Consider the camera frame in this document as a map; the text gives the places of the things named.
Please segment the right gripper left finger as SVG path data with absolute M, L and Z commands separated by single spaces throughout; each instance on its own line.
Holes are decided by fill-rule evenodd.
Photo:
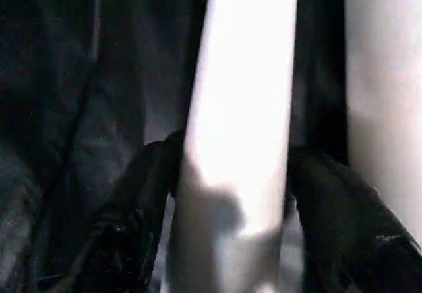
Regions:
M 82 236 L 60 292 L 147 292 L 168 195 L 175 195 L 184 131 L 149 143 L 117 178 Z

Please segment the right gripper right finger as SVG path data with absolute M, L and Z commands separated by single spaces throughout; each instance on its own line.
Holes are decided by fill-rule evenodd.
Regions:
M 319 151 L 291 148 L 287 178 L 326 292 L 421 291 L 421 246 L 355 172 Z

